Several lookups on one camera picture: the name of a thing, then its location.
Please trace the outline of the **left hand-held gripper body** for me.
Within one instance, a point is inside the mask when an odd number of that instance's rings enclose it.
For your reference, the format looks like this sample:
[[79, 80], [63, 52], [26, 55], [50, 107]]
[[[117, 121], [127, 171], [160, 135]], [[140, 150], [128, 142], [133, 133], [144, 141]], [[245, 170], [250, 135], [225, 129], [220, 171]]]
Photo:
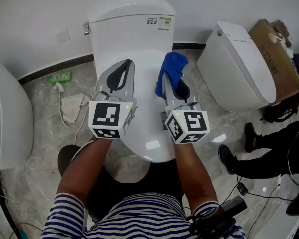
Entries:
[[122, 139], [135, 116], [133, 92], [98, 91], [89, 102], [88, 127], [96, 138]]

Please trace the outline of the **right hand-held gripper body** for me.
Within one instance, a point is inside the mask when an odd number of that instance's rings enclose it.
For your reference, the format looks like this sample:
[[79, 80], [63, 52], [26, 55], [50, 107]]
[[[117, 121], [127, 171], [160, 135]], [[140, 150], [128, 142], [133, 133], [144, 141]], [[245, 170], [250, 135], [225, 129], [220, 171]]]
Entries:
[[207, 111], [201, 103], [166, 103], [163, 135], [175, 144], [197, 143], [210, 134]]

